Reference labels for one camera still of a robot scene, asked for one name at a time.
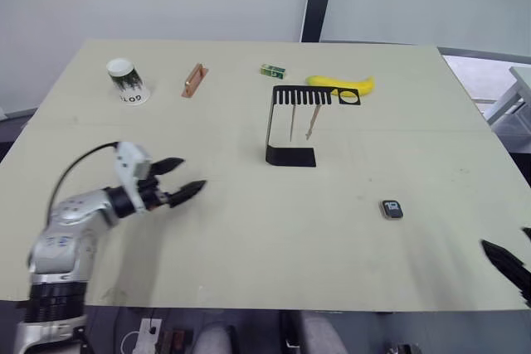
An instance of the black phone holder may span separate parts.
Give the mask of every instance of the black phone holder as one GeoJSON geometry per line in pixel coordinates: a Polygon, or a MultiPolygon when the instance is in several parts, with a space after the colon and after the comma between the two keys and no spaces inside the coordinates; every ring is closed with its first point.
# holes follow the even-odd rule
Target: black phone holder
{"type": "Polygon", "coordinates": [[[267,124],[267,138],[265,140],[265,160],[275,166],[291,167],[316,167],[315,154],[313,148],[283,148],[272,147],[269,145],[271,131],[271,120],[273,119],[273,108],[276,104],[292,105],[330,105],[332,104],[332,92],[338,91],[340,104],[360,105],[359,93],[356,89],[343,89],[339,87],[323,86],[275,86],[273,87],[273,96],[269,112],[269,122],[267,124]],[[353,98],[345,100],[341,94],[349,92],[354,95],[353,98]]]}

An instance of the small black object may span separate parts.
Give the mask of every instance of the small black object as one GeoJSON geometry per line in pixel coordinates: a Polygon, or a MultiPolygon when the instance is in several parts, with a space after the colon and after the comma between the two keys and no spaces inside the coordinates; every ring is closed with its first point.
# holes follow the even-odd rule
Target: small black object
{"type": "Polygon", "coordinates": [[[273,109],[276,104],[291,105],[325,105],[332,104],[332,92],[338,91],[339,103],[344,105],[360,105],[359,93],[356,89],[344,89],[340,87],[323,86],[298,86],[283,85],[273,87],[273,97],[269,111],[269,121],[267,123],[267,137],[265,139],[265,160],[275,166],[292,167],[315,167],[315,154],[313,148],[278,148],[269,145],[271,131],[271,121],[273,119],[273,109]],[[357,98],[354,102],[344,101],[341,94],[348,91],[357,98]]]}
{"type": "Polygon", "coordinates": [[[382,201],[382,210],[388,219],[402,219],[404,217],[398,201],[382,201]]]}

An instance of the white wall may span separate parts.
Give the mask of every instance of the white wall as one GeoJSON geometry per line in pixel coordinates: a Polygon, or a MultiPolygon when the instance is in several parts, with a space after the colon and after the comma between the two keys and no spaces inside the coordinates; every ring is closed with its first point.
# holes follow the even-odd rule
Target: white wall
{"type": "Polygon", "coordinates": [[[329,0],[321,40],[531,55],[531,0],[329,0]]]}
{"type": "Polygon", "coordinates": [[[0,104],[37,107],[87,37],[298,41],[305,1],[0,0],[0,104]]]}

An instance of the small green box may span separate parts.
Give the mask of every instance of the small green box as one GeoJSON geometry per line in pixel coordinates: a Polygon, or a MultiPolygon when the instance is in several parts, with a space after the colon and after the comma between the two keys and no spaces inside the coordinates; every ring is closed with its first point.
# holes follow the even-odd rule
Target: small green box
{"type": "Polygon", "coordinates": [[[262,64],[260,68],[260,73],[262,75],[270,76],[271,78],[278,78],[278,79],[285,78],[285,69],[280,68],[278,66],[262,64]]]}

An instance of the black cable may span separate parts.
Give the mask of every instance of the black cable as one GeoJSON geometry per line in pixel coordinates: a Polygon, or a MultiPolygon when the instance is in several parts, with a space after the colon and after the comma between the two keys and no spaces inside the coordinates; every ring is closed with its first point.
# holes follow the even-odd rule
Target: black cable
{"type": "Polygon", "coordinates": [[[153,315],[155,314],[155,307],[151,308],[151,315],[149,316],[149,331],[151,331],[151,322],[153,321],[153,315]]]}
{"type": "Polygon", "coordinates": [[[51,193],[51,197],[50,197],[50,200],[48,202],[48,208],[46,210],[46,226],[50,225],[50,217],[51,217],[51,208],[53,207],[53,204],[54,202],[56,201],[56,196],[57,196],[57,192],[59,191],[59,188],[61,187],[61,184],[63,183],[63,180],[65,180],[65,177],[66,175],[70,172],[70,170],[72,170],[74,168],[75,165],[77,165],[79,162],[81,162],[83,159],[85,159],[86,157],[88,157],[89,155],[97,152],[97,151],[100,151],[101,149],[103,148],[107,148],[107,147],[113,147],[113,148],[116,148],[118,147],[118,141],[114,141],[113,143],[107,143],[107,144],[102,144],[96,148],[93,148],[91,149],[88,153],[84,153],[83,155],[81,155],[79,158],[77,158],[64,172],[63,174],[61,174],[61,177],[59,178],[59,180],[57,181],[56,183],[56,186],[54,187],[53,189],[53,192],[51,193]]]}

